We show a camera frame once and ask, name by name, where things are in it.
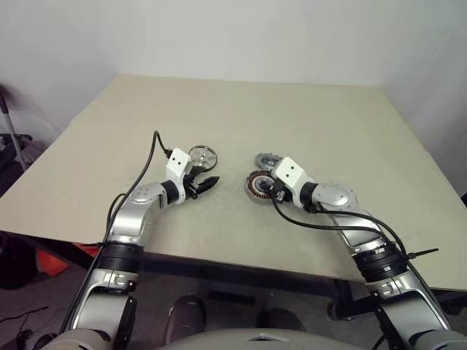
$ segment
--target metal disc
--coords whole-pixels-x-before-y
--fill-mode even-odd
[[[276,167],[278,162],[282,159],[279,155],[274,155],[272,153],[259,153],[256,156],[256,165],[263,170],[271,171]]]
[[[200,144],[191,147],[188,154],[191,157],[191,163],[194,166],[204,167],[204,172],[211,170],[217,164],[216,152],[211,147]]]
[[[273,184],[274,179],[271,177],[269,171],[253,171],[245,182],[245,192],[255,203],[270,204],[271,197],[268,193],[264,192],[264,188],[269,188]]]

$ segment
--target cable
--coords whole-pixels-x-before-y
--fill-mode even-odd
[[[379,337],[379,339],[377,340],[377,342],[373,345],[373,347],[371,348],[371,350],[377,350],[379,348],[379,346],[382,344],[383,341],[385,341],[386,337],[384,335],[382,335],[381,337]]]
[[[151,148],[150,148],[150,151],[149,151],[149,155],[147,156],[147,160],[146,160],[146,163],[143,167],[143,169],[141,170],[141,173],[138,175],[138,177],[136,178],[136,180],[134,181],[134,183],[130,186],[130,188],[128,189],[128,191],[126,191],[125,195],[123,196],[123,198],[121,199],[120,202],[118,202],[118,205],[117,207],[115,208],[115,210],[113,211],[112,215],[110,216],[110,218],[107,220],[107,228],[106,228],[106,232],[104,234],[104,239],[102,240],[102,242],[106,242],[107,239],[109,238],[109,234],[110,234],[110,230],[112,229],[112,226],[113,226],[113,223],[115,221],[115,217],[117,216],[117,213],[118,211],[120,210],[120,208],[122,207],[123,203],[125,203],[126,199],[129,197],[129,195],[133,192],[133,190],[135,189],[135,187],[138,185],[138,183],[141,181],[141,179],[143,178],[143,176],[146,174],[146,171],[147,169],[149,168],[149,165],[151,164],[151,160],[153,159],[153,155],[154,155],[154,149],[155,149],[155,143],[157,141],[157,139],[159,138],[159,144],[160,146],[163,148],[163,151],[164,153],[167,153],[171,151],[169,149],[166,149],[163,144],[162,144],[162,141],[161,141],[161,137],[159,136],[159,132],[158,131],[154,131],[154,134],[153,134],[153,142],[151,143]],[[94,269],[94,267],[96,266],[96,263],[97,263],[97,260],[99,259],[100,255],[102,253],[102,246],[99,248],[99,251],[97,252],[97,255],[94,257],[93,259],[93,262],[90,264],[90,267],[88,269],[88,272],[86,273],[86,276],[85,278],[82,280],[81,282],[81,285],[80,285],[80,288],[77,290],[76,294],[74,295],[73,297],[73,300],[70,304],[70,306],[68,307],[68,310],[66,311],[66,314],[65,314],[65,317],[63,319],[63,323],[60,327],[60,331],[59,331],[59,334],[60,333],[63,333],[65,332],[65,329],[66,329],[66,326],[68,325],[69,323],[69,320],[72,316],[72,313],[74,312],[76,306],[77,306],[77,303],[78,303],[78,300],[80,299],[81,297],[81,294],[86,286],[86,284],[88,283],[89,281],[89,278],[90,278],[90,275]]]
[[[172,155],[172,150],[171,149],[167,149],[164,147],[163,143],[162,143],[162,139],[161,139],[161,135],[159,135],[159,146],[161,146],[161,149],[163,150],[163,152],[165,153],[166,157],[167,158],[170,158],[170,156]]]
[[[271,200],[272,200],[272,204],[274,205],[274,208],[276,209],[276,211],[279,213],[281,217],[286,219],[288,222],[292,222],[293,224],[304,227],[304,228],[313,228],[315,230],[341,230],[341,231],[362,230],[362,231],[369,231],[369,232],[377,233],[379,235],[382,234],[382,232],[377,230],[376,228],[365,227],[365,226],[329,226],[329,225],[315,225],[315,224],[309,224],[307,222],[300,222],[284,214],[284,212],[279,209],[276,198],[273,195],[271,196]]]
[[[370,228],[370,227],[364,227],[364,226],[327,226],[327,225],[313,225],[313,224],[308,224],[308,223],[305,223],[305,222],[299,222],[299,221],[296,221],[290,217],[288,217],[287,215],[285,215],[278,207],[277,205],[277,201],[276,201],[276,198],[272,195],[271,196],[271,200],[272,200],[272,204],[274,205],[274,208],[276,209],[276,211],[279,213],[279,215],[281,217],[283,217],[284,219],[286,219],[288,222],[292,222],[293,224],[295,225],[298,225],[298,226],[302,226],[304,228],[314,228],[314,229],[317,229],[317,230],[365,230],[365,231],[370,231],[370,232],[375,232],[379,235],[381,235],[381,237],[383,237],[383,239],[386,240],[386,242],[390,242],[389,238],[380,230],[376,230],[376,229],[373,229],[373,228]],[[354,213],[353,211],[327,211],[327,210],[318,210],[316,211],[316,213],[318,214],[342,214],[342,215],[350,215],[350,216],[354,216],[354,217],[361,217],[363,219],[367,219],[367,220],[370,220],[372,222],[375,222],[379,225],[381,225],[382,227],[384,227],[390,234],[392,237],[394,237],[395,241],[397,242],[397,244],[399,245],[400,249],[401,249],[401,252],[403,254],[404,257],[406,257],[407,253],[406,253],[406,248],[404,246],[404,244],[402,243],[402,240],[401,238],[397,235],[397,233],[395,233],[395,231],[388,225],[386,224],[385,222],[379,220],[379,219],[376,219],[374,217],[371,217],[369,215],[365,215],[365,214],[360,214],[360,213]],[[415,266],[412,264],[412,262],[410,262],[409,260],[407,260],[407,265],[410,267],[410,269],[413,271],[414,275],[419,279],[421,285],[423,285],[423,287],[426,289],[426,292],[428,293],[428,295],[430,296],[430,298],[433,300],[433,302],[435,303],[436,306],[438,306],[439,310],[442,312],[442,307],[441,305],[439,305],[439,302],[438,300],[436,299],[435,295],[433,294],[433,292],[431,292],[431,289],[430,287],[427,285],[426,281],[423,279],[423,277],[420,275],[420,273],[418,272],[418,270],[415,268]]]
[[[31,330],[24,330],[16,335],[16,349],[24,349],[26,341],[32,336]]]
[[[362,219],[367,219],[367,220],[370,220],[372,222],[375,222],[378,225],[381,225],[382,227],[384,227],[391,234],[391,236],[394,237],[394,240],[399,245],[399,248],[401,249],[401,252],[402,252],[403,256],[407,257],[407,251],[406,251],[406,248],[404,246],[404,243],[402,243],[401,238],[397,235],[397,233],[395,233],[395,231],[388,224],[386,224],[385,222],[383,222],[383,221],[381,221],[379,219],[376,219],[376,218],[374,218],[374,217],[372,217],[370,215],[355,213],[353,211],[316,210],[316,213],[318,213],[318,214],[350,215],[350,216],[353,216],[353,217],[361,217]],[[426,292],[428,293],[430,298],[433,300],[433,302],[438,306],[439,310],[442,311],[442,307],[441,307],[441,305],[439,305],[439,301],[436,299],[435,295],[433,294],[433,292],[431,292],[430,287],[427,285],[427,283],[423,279],[422,275],[420,275],[418,270],[415,268],[415,266],[412,264],[412,262],[409,261],[409,259],[407,259],[407,265],[413,271],[414,275],[420,280],[421,285],[423,285],[423,287],[426,289]]]
[[[11,319],[20,319],[21,317],[23,317],[25,315],[34,314],[36,312],[45,310],[46,308],[49,308],[49,307],[48,306],[42,306],[41,308],[37,308],[36,310],[31,310],[31,311],[24,312],[24,313],[22,313],[21,315],[18,315],[18,316],[5,317],[4,319],[0,319],[0,323],[3,323],[5,321],[9,321]]]
[[[317,214],[335,214],[335,215],[349,215],[352,217],[361,217],[362,219],[367,219],[369,221],[372,221],[386,229],[387,232],[391,234],[392,237],[394,237],[394,240],[397,242],[399,245],[399,248],[401,249],[401,252],[404,256],[407,255],[406,247],[402,243],[401,238],[394,232],[394,230],[385,222],[378,220],[370,215],[365,215],[365,214],[360,214],[360,213],[355,213],[353,211],[340,211],[340,210],[316,210],[315,213]]]
[[[33,330],[32,333],[35,334],[35,333],[39,332],[40,330],[43,330],[44,328],[46,328],[46,326],[48,326],[51,323],[51,321],[54,320],[55,316],[57,316],[58,313],[60,313],[62,311],[65,311],[67,309],[68,308],[58,308],[57,310],[55,310],[55,312],[52,314],[52,316],[46,322],[44,322],[39,328],[37,328],[36,330]]]
[[[18,334],[20,334],[20,333],[23,331],[23,327],[24,327],[24,325],[26,324],[26,322],[28,321],[29,315],[30,315],[30,314],[27,314],[26,317],[24,318],[24,321],[23,321],[23,323],[22,323],[21,326],[20,326],[20,330],[18,330]]]
[[[118,198],[120,198],[123,195],[125,195],[125,193],[119,194],[117,197],[114,198],[114,200],[112,201],[112,204],[110,204],[109,211],[107,212],[106,230],[109,228],[109,223],[110,223],[110,219],[112,217],[112,213],[114,211],[114,206],[117,203]]]

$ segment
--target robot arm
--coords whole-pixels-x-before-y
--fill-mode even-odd
[[[45,349],[124,349],[130,341],[136,313],[136,299],[130,293],[138,284],[145,241],[159,214],[171,203],[196,199],[219,179],[211,176],[197,183],[195,178],[210,169],[193,165],[181,149],[166,155],[165,181],[138,185],[126,196],[80,293],[69,329]]]
[[[287,190],[295,206],[311,213],[332,213],[330,217],[339,228],[346,228],[340,236],[377,301],[375,314],[394,349],[411,349],[424,334],[450,329],[439,304],[407,256],[388,241],[368,212],[359,206],[353,190],[315,183],[289,157],[281,159],[271,175],[275,180],[271,194],[274,201],[277,195],[281,198],[281,190]]]

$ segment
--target beige table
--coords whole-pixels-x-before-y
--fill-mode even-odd
[[[414,261],[432,287],[467,289],[467,211],[375,87],[119,76],[0,200],[0,228],[101,240],[108,206],[140,172],[155,129],[167,147],[215,148],[221,180],[172,206],[147,251],[361,280],[335,233],[293,226],[245,195],[256,154],[274,152],[318,182],[352,187],[410,252],[440,248]],[[143,182],[162,181],[164,164],[158,149]]]

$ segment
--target black cable tie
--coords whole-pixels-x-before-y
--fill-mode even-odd
[[[428,250],[422,250],[421,252],[408,253],[406,255],[406,259],[407,260],[415,259],[416,257],[419,257],[420,255],[434,253],[434,252],[437,252],[438,250],[439,250],[439,248],[433,248],[433,249],[428,249]]]

